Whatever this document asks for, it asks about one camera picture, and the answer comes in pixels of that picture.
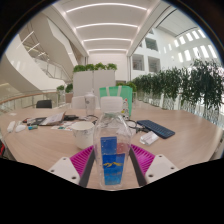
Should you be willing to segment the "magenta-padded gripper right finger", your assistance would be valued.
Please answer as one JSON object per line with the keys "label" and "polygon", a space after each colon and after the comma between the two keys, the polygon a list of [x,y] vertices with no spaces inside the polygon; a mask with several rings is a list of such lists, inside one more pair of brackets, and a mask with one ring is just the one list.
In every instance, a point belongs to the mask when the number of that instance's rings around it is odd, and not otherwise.
{"label": "magenta-padded gripper right finger", "polygon": [[178,171],[178,168],[163,154],[154,155],[136,145],[131,145],[129,155],[140,186]]}

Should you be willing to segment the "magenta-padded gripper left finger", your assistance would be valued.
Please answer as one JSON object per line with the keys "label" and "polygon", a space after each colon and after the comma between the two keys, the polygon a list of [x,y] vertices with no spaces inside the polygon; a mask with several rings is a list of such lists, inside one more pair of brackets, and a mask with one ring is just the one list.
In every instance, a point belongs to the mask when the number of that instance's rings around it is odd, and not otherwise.
{"label": "magenta-padded gripper left finger", "polygon": [[60,158],[49,172],[81,187],[88,185],[95,154],[90,146],[71,157]]}

